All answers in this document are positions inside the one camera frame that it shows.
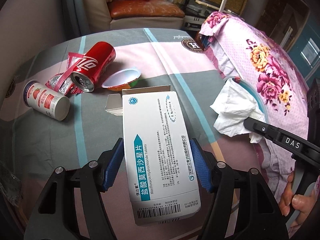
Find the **white tissue paper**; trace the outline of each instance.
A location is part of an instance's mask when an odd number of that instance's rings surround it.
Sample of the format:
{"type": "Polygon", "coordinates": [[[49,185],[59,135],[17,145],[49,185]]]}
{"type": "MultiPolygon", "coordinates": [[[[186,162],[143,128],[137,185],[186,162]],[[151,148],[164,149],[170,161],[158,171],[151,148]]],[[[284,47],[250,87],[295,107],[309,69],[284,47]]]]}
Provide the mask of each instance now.
{"type": "Polygon", "coordinates": [[[266,122],[265,116],[260,111],[254,97],[232,79],[227,80],[210,107],[218,114],[213,126],[220,133],[230,137],[249,133],[251,143],[261,141],[262,136],[244,128],[243,121],[247,117],[252,117],[261,122],[266,122]]]}

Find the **pink floral fabric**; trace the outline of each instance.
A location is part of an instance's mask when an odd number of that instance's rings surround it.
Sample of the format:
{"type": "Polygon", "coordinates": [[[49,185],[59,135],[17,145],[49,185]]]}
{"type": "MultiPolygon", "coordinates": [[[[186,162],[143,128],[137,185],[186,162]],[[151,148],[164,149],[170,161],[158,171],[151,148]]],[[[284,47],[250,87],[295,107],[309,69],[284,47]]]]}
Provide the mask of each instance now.
{"type": "MultiPolygon", "coordinates": [[[[307,138],[308,87],[282,48],[241,19],[219,12],[208,17],[200,34],[211,37],[209,41],[212,44],[205,53],[215,59],[213,64],[224,76],[228,76],[231,68],[234,68],[232,72],[256,89],[266,106],[271,125],[307,138]],[[228,63],[225,58],[223,62],[219,61],[221,48],[227,55],[228,63]]],[[[264,155],[261,167],[267,170],[269,185],[276,187],[272,190],[276,199],[279,199],[286,178],[294,169],[294,160],[291,153],[269,140],[264,142],[267,147],[259,144],[264,155]]]]}

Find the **open box flap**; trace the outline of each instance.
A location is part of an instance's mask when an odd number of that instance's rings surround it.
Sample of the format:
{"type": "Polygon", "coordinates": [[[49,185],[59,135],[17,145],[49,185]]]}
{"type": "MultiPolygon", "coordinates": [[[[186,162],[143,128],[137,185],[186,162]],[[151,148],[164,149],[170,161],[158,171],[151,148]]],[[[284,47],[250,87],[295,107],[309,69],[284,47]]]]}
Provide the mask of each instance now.
{"type": "MultiPolygon", "coordinates": [[[[147,87],[147,88],[123,89],[122,94],[131,95],[131,94],[163,92],[163,91],[170,91],[170,85],[147,87]]],[[[120,94],[108,95],[105,111],[114,115],[122,115],[122,112],[123,112],[122,98],[120,94]]]]}

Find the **white cardboard box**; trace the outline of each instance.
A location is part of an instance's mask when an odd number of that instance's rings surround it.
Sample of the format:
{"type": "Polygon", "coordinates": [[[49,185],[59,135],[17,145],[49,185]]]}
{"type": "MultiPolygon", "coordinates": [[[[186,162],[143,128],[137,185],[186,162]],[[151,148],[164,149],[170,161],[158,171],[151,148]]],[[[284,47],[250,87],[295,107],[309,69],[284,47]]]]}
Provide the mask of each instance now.
{"type": "Polygon", "coordinates": [[[108,97],[106,111],[123,114],[125,162],[136,224],[194,215],[201,207],[199,188],[176,92],[170,86],[123,90],[122,111],[115,102],[119,96],[108,97]]]}

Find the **red soda can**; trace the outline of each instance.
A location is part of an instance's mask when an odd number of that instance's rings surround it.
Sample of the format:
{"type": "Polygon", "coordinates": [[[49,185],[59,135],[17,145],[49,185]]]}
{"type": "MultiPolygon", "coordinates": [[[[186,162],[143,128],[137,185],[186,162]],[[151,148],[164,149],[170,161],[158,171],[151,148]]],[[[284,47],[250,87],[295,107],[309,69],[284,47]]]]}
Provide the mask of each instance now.
{"type": "Polygon", "coordinates": [[[115,58],[115,49],[109,43],[99,41],[75,64],[70,78],[81,90],[92,92],[100,75],[115,58]]]}

